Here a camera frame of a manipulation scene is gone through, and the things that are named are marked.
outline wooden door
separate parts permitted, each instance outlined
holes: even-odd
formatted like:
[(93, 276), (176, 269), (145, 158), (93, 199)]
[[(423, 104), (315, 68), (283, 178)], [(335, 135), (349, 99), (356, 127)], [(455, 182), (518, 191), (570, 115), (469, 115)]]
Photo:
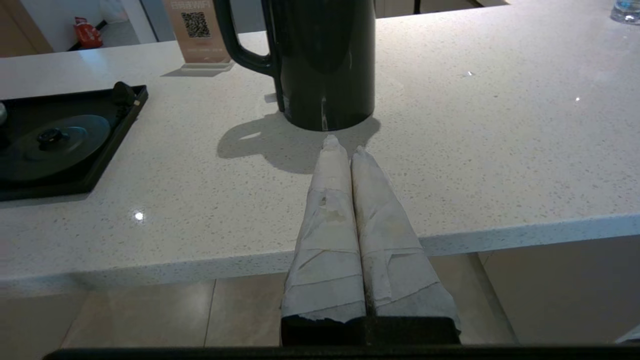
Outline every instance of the wooden door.
[(53, 53), (20, 0), (0, 0), (0, 57)]

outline kettle base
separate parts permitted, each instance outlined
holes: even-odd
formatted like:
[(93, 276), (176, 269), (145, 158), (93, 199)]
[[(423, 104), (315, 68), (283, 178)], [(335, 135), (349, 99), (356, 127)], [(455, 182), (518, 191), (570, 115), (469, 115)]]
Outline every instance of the kettle base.
[(305, 130), (320, 131), (320, 132), (338, 131), (342, 129), (347, 129), (348, 127), (355, 126), (367, 120), (371, 116), (371, 114), (373, 114), (373, 110), (371, 110), (369, 113), (351, 114), (351, 115), (338, 117), (339, 119), (325, 119), (324, 121), (320, 119), (317, 121), (309, 121), (308, 119), (304, 119), (305, 121), (300, 121), (300, 120), (296, 121), (295, 119), (293, 119), (292, 116), (287, 114), (287, 112), (285, 111), (281, 111), (281, 112), (283, 113), (285, 119), (287, 119), (287, 121), (290, 122), (291, 124)]

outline kettle handle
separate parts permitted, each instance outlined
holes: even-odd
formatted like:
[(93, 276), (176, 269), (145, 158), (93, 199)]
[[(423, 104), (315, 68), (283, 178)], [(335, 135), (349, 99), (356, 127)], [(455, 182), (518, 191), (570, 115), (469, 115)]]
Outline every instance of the kettle handle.
[[(269, 50), (269, 54), (263, 56), (252, 53), (240, 45), (231, 13), (230, 0), (213, 0), (213, 5), (216, 9), (216, 19), (218, 20), (222, 40), (225, 42), (231, 58), (249, 70), (275, 77), (276, 71), (272, 50)], [(267, 11), (267, 8), (263, 8), (265, 18), (268, 16)]]

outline red bag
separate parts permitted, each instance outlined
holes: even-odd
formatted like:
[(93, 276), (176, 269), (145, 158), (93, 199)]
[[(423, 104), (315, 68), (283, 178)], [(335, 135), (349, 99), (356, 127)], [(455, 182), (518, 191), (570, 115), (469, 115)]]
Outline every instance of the red bag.
[(76, 17), (76, 37), (78, 42), (85, 49), (93, 49), (102, 46), (102, 37), (100, 31), (89, 24), (84, 17)]

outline black electric kettle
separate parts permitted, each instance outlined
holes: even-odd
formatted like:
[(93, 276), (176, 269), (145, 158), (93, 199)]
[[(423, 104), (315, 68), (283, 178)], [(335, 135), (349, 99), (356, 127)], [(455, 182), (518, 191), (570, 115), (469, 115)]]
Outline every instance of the black electric kettle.
[(272, 76), (278, 108), (303, 129), (331, 131), (365, 120), (374, 107), (373, 0), (262, 0), (269, 54), (238, 42), (230, 0), (214, 0), (229, 55)]

